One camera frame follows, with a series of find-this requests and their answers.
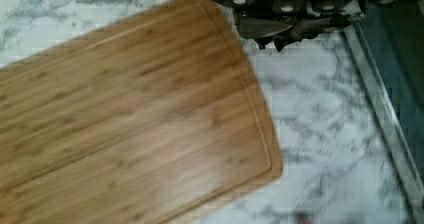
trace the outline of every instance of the wood grain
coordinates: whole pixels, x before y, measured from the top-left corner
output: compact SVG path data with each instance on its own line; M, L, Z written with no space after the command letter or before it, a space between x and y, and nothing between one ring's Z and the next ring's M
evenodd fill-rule
M0 223L186 223L281 172L258 82L208 0L0 70Z

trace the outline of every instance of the gray veining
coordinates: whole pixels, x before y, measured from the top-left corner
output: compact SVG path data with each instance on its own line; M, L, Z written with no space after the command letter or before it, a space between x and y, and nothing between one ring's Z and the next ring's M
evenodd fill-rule
M0 67L166 1L0 0ZM196 223L299 223L305 213L314 224L403 223L404 198L341 34L281 53L240 41L271 109L284 174Z

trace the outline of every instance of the white marble surface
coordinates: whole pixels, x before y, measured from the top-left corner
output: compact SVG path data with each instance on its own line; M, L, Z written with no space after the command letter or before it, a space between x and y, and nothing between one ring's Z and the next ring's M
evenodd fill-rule
M0 67L166 1L0 0ZM300 211L314 224L403 223L404 198L341 35L281 53L241 42L271 108L284 174L196 223L289 224Z

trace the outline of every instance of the wooden cutting board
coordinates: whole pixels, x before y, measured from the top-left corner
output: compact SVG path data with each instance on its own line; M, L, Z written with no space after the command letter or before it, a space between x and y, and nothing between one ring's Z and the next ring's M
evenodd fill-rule
M175 0L0 70L0 223L185 223L278 178L219 9Z

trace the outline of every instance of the marble countertop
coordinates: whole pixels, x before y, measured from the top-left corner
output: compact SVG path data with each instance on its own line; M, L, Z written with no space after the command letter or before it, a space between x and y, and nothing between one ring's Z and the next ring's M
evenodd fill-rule
M0 67L166 1L0 0ZM404 197L342 35L281 53L240 42L271 109L284 174L196 223L289 224L300 212L313 224L404 223Z

